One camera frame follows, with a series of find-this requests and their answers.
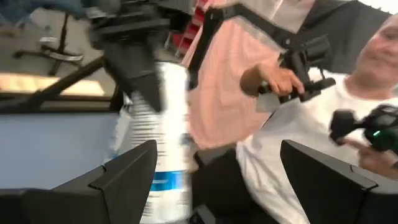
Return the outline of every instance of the chair base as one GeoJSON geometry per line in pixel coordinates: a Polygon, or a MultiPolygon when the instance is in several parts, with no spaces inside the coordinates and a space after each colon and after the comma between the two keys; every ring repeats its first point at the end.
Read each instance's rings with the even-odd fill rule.
{"type": "Polygon", "coordinates": [[[18,50],[14,52],[13,57],[16,59],[20,59],[25,55],[55,60],[53,67],[50,69],[50,71],[47,74],[48,76],[51,77],[57,74],[62,63],[68,63],[70,65],[80,68],[82,61],[84,59],[83,54],[74,54],[72,52],[67,52],[67,51],[59,52],[58,49],[47,44],[42,44],[40,47],[40,51],[37,52],[30,50],[18,50]]]}

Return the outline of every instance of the office chair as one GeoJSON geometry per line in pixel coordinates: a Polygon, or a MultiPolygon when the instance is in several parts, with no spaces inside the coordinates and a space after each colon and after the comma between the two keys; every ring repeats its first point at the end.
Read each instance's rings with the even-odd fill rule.
{"type": "Polygon", "coordinates": [[[14,58],[21,58],[24,55],[31,55],[31,56],[36,56],[36,57],[43,57],[43,58],[49,58],[52,60],[55,60],[55,63],[53,64],[52,68],[48,72],[48,76],[55,76],[62,63],[69,63],[70,65],[80,67],[84,55],[83,54],[76,54],[73,52],[69,52],[65,50],[65,47],[67,45],[66,39],[67,39],[67,34],[68,34],[68,19],[69,19],[69,14],[65,13],[64,19],[63,19],[63,26],[62,26],[62,31],[61,35],[59,38],[59,43],[58,47],[54,47],[53,43],[58,42],[56,38],[53,37],[44,37],[41,38],[40,40],[40,50],[39,51],[31,51],[31,50],[18,50],[14,52],[14,58]]]}

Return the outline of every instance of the desk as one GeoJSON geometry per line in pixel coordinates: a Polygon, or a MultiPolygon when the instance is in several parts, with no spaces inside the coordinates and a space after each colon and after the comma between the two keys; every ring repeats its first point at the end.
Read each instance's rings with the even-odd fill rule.
{"type": "MultiPolygon", "coordinates": [[[[27,96],[57,82],[59,77],[0,73],[0,101],[27,96]]],[[[111,97],[96,81],[82,80],[66,89],[59,97],[46,101],[41,111],[109,111],[111,97]]]]}
{"type": "MultiPolygon", "coordinates": [[[[0,74],[0,103],[57,80],[0,74]]],[[[83,80],[37,111],[0,111],[0,189],[51,189],[102,165],[119,110],[97,82],[83,80]]]]}
{"type": "MultiPolygon", "coordinates": [[[[0,93],[33,93],[42,90],[59,80],[59,77],[0,73],[0,93]]],[[[66,89],[63,95],[105,96],[101,85],[96,81],[82,80],[66,89]]]]}

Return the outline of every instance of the white t-shirt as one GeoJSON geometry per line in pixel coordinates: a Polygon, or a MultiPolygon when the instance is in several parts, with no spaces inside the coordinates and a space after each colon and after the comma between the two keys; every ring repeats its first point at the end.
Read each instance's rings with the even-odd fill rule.
{"type": "MultiPolygon", "coordinates": [[[[311,69],[309,74],[312,80],[321,78],[316,68],[311,69]]],[[[280,159],[282,140],[290,139],[357,165],[355,149],[348,146],[336,147],[328,138],[333,112],[337,109],[350,109],[361,119],[382,103],[398,105],[397,98],[380,101],[353,97],[346,91],[344,74],[325,71],[325,76],[334,78],[336,85],[305,103],[296,99],[280,105],[259,131],[238,142],[236,148],[236,157],[253,199],[280,224],[309,223],[280,159]]],[[[272,111],[275,99],[272,94],[260,96],[260,108],[272,111]]],[[[365,141],[360,130],[352,132],[349,137],[365,141]]]]}

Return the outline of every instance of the blue desk surface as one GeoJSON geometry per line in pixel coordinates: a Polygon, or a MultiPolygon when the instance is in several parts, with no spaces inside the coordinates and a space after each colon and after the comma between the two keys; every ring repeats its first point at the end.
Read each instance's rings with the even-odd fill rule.
{"type": "Polygon", "coordinates": [[[51,189],[103,164],[117,113],[0,115],[0,189],[51,189]]]}

